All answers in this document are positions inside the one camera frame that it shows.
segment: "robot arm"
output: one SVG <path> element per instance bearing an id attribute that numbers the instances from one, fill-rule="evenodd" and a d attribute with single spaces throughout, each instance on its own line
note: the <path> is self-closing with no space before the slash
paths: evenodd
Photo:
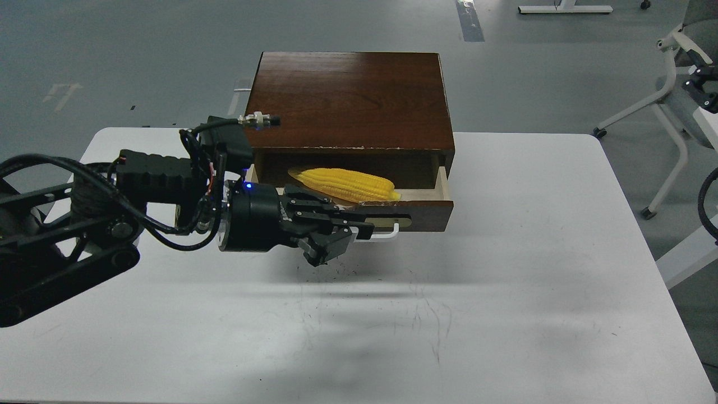
<path id="1" fill-rule="evenodd" d="M 179 131 L 190 158 L 121 150 L 112 163 L 83 165 L 44 155 L 0 163 L 0 326 L 13 326 L 135 266 L 143 230 L 181 251 L 202 248 L 217 235 L 221 251 L 298 247 L 314 266 L 346 251 L 352 227 L 358 239 L 369 239 L 374 226 L 366 217 L 342 211 L 329 198 L 293 185 L 279 195 L 272 185 L 244 180 L 253 163 L 244 128 L 278 124 L 278 117 L 261 112 L 211 116 Z M 69 170 L 73 182 L 19 193 L 3 180 L 39 164 Z M 226 172 L 241 179 L 225 181 Z M 70 212 L 46 222 L 37 207 L 64 198 L 70 198 Z M 176 205 L 174 226 L 147 216 L 149 202 Z M 192 232 L 209 234 L 193 245 L 163 235 Z M 73 239 L 70 254 L 56 246 Z M 83 252 L 90 255 L 81 259 Z"/>

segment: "toy corn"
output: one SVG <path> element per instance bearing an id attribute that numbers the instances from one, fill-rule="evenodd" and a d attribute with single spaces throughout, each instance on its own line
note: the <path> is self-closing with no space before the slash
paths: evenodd
<path id="1" fill-rule="evenodd" d="M 394 184 L 376 175 L 342 168 L 293 168 L 289 174 L 308 188 L 349 202 L 398 201 Z"/>

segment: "white metal handle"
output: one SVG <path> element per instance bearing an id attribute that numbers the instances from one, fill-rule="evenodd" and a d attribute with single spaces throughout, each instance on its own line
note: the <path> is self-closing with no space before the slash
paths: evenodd
<path id="1" fill-rule="evenodd" d="M 359 229 L 352 229 L 352 233 L 356 234 L 359 231 Z M 354 242 L 357 243 L 381 243 L 381 242 L 389 242 L 392 239 L 395 239 L 396 236 L 399 234 L 399 222 L 394 222 L 394 229 L 391 233 L 374 233 L 371 235 L 371 238 L 369 240 L 359 240 L 354 238 Z"/>

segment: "table leg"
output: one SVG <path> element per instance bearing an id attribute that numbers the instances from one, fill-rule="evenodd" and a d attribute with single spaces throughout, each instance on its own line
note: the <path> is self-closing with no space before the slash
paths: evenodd
<path id="1" fill-rule="evenodd" d="M 718 259 L 716 241 L 703 227 L 698 228 L 656 261 L 668 289 Z"/>

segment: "wooden box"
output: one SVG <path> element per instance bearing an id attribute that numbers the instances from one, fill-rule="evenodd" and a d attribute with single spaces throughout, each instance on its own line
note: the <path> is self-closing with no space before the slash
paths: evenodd
<path id="1" fill-rule="evenodd" d="M 454 137 L 438 54 L 264 52 L 246 111 L 281 117 L 280 127 L 247 132 L 251 180 L 301 185 L 287 174 L 295 166 L 379 175 L 400 201 L 339 204 L 379 229 L 397 218 L 402 231 L 446 229 Z"/>

